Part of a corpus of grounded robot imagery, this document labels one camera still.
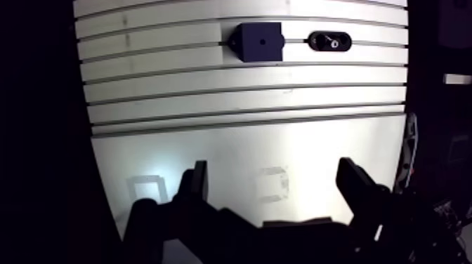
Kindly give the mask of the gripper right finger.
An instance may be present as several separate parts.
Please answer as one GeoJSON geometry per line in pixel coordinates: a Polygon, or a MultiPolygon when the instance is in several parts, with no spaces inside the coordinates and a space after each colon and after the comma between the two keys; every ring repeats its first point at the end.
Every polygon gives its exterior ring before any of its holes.
{"type": "Polygon", "coordinates": [[[342,157],[336,186],[353,213],[349,226],[370,263],[462,263],[453,232],[415,192],[391,192],[352,159],[342,157]]]}

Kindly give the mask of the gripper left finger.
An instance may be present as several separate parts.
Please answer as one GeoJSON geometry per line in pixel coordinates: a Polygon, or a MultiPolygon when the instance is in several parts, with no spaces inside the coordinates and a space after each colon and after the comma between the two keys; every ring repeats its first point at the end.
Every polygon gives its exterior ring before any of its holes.
{"type": "Polygon", "coordinates": [[[171,202],[145,198],[131,207],[123,240],[125,263],[162,263],[164,243],[177,239],[202,263],[257,263],[257,229],[207,202],[206,161],[184,171],[171,202]]]}

